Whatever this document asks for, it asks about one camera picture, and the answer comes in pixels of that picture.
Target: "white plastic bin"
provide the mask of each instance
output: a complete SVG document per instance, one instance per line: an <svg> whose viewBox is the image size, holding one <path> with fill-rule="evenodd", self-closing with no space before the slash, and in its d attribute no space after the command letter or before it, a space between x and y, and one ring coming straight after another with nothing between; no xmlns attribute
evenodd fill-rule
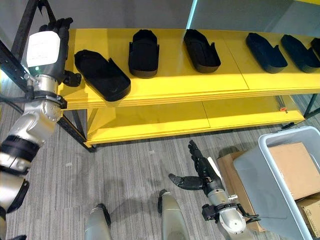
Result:
<svg viewBox="0 0 320 240"><path fill-rule="evenodd" d="M254 211L261 217L259 223L263 228L294 240L312 240L313 237L268 149L298 142L304 144L320 173L320 132L312 126L262 135L258 146L239 156L233 163Z"/></svg>

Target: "shelf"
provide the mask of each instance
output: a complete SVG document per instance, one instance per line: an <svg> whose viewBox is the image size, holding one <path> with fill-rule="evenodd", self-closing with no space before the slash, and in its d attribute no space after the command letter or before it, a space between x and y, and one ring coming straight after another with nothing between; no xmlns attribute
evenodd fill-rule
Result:
<svg viewBox="0 0 320 240"><path fill-rule="evenodd" d="M68 102L68 110L94 107L139 106L205 100L218 92L247 90L237 64L219 31L201 31L215 47L222 65L213 73L202 74L192 66L183 43L184 29L152 29L157 36L159 50L158 72L155 77L141 79L130 74L128 67L129 42L138 29L71 29L66 68L78 72L74 54L87 49L99 52L114 62L131 79L131 92L117 102L106 102L83 80L77 88L59 86Z"/></svg>
<svg viewBox="0 0 320 240"><path fill-rule="evenodd" d="M210 132L278 123L304 117L289 96L288 113L273 96L135 107L88 109L87 145Z"/></svg>
<svg viewBox="0 0 320 240"><path fill-rule="evenodd" d="M275 95L313 94L320 92L320 70L301 72L280 43L283 34L260 33L280 50L288 62L282 72L262 70L245 40L248 32L199 30L215 42L221 66L210 74L197 72L183 43L184 29L152 29L160 44L159 67L155 77L137 78L128 67L129 42L138 29L71 29L66 69L78 72L73 55L88 49L101 53L130 77L131 92L116 102L103 100L84 80L79 87L59 86L59 94L68 102L67 110L251 98ZM298 36L307 47L312 37Z"/></svg>
<svg viewBox="0 0 320 240"><path fill-rule="evenodd" d="M278 110L274 96L204 101L212 130L237 129L287 122L300 122L304 117L290 96L283 96L287 113Z"/></svg>
<svg viewBox="0 0 320 240"><path fill-rule="evenodd" d="M224 40L238 64L249 90L286 90L298 94L301 90L309 89L315 93L319 92L320 69L314 73L305 73L299 70L282 47L281 38L283 34L258 34L266 38L273 47L279 45L279 49L288 63L288 66L283 71L271 74L261 68L246 44L248 32L223 32ZM311 46L310 43L313 37L297 35L294 35L294 37L299 39L307 48Z"/></svg>

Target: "black metal frame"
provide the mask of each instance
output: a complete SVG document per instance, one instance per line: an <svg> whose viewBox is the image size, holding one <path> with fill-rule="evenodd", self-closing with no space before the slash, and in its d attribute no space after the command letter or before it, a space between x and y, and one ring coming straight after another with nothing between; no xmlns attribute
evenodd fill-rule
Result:
<svg viewBox="0 0 320 240"><path fill-rule="evenodd" d="M27 91L27 82L24 80L26 70L20 62L24 54L27 38L32 21L35 16L36 9L39 8L42 14L43 7L46 8L49 20L55 21L56 18L52 12L52 9L50 8L48 0L29 0L25 7L18 30L16 32L11 51L0 40L0 68L24 92ZM72 110L72 115L77 127L75 127L65 115L63 115L62 118L58 121L58 124L85 149L87 149L89 152L94 152L96 150L94 146L87 147L85 145L87 138L77 110Z"/></svg>
<svg viewBox="0 0 320 240"><path fill-rule="evenodd" d="M305 120L307 120L307 119L309 119L309 118L311 118L311 117L313 117L313 116L315 116L315 115L320 113L320 107L318 107L316 110L313 110L312 112L310 112L312 106L315 103L317 95L318 95L318 93L312 94L310 102L309 102L308 106L306 107L306 110L305 110L305 112L303 114L303 117L305 118ZM282 129L288 129L288 128L294 126L294 125L296 125L294 122L290 122L289 124L283 126Z"/></svg>

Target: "gray carpet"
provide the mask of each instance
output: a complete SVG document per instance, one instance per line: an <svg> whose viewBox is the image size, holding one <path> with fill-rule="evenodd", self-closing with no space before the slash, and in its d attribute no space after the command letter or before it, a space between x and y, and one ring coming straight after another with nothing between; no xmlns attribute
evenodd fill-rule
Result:
<svg viewBox="0 0 320 240"><path fill-rule="evenodd" d="M6 95L22 93L6 78L1 80ZM296 96L302 108L311 95ZM315 103L320 106L320 99ZM2 105L0 140L19 117ZM320 129L319 116L301 123ZM90 210L104 203L111 215L115 240L160 240L161 218L157 213L159 191L166 188L177 199L192 240L222 240L214 222L204 222L202 205L208 203L201 191L175 187L169 172L194 175L188 142L193 139L205 156L218 158L230 147L246 151L262 134L280 125L253 127L174 137L110 143L89 153L57 126L39 150L26 178L30 189L22 207L7 215L7 238L26 234L29 240L82 240ZM285 239L271 232L253 233L255 240Z"/></svg>

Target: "shelf leg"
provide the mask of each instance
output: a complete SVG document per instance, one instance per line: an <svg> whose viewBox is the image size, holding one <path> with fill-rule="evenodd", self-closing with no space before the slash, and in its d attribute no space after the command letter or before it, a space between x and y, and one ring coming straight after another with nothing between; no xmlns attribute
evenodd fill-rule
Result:
<svg viewBox="0 0 320 240"><path fill-rule="evenodd" d="M68 133L73 137L81 146L83 146L85 149L87 149L90 153L93 153L96 151L96 148L94 145L91 147L88 147L85 142L87 141L86 136L83 134L83 128L81 126L81 129L79 130L77 127L75 127L72 122L65 116L63 115L60 120L58 121L58 124Z"/></svg>
<svg viewBox="0 0 320 240"><path fill-rule="evenodd" d="M315 116L315 115L317 115L317 114L320 113L320 107L317 108L316 110L310 112L312 106L313 106L314 103L315 103L315 100L316 100L316 98L317 98L317 95L318 95L317 93L312 94L312 97L311 97L311 99L310 99L310 101L309 101L309 104L308 104L308 106L306 107L306 110L305 110L304 115L303 115L303 117L304 117L305 120L307 120L307 119L309 119L309 118L311 118L311 117L313 117L313 116ZM291 128L291 127L294 126L294 125L296 125L294 122L290 122L289 124L283 126L281 129L288 129L288 128Z"/></svg>

